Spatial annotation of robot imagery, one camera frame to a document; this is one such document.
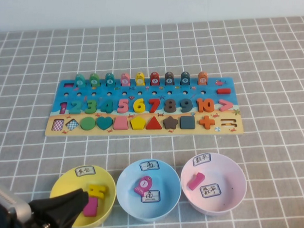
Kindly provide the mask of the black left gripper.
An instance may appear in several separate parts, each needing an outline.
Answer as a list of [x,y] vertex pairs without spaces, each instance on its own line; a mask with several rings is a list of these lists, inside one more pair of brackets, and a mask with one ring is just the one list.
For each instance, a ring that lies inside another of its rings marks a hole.
[[79,188],[61,196],[35,199],[28,204],[34,221],[41,228],[71,228],[88,202],[88,193]]

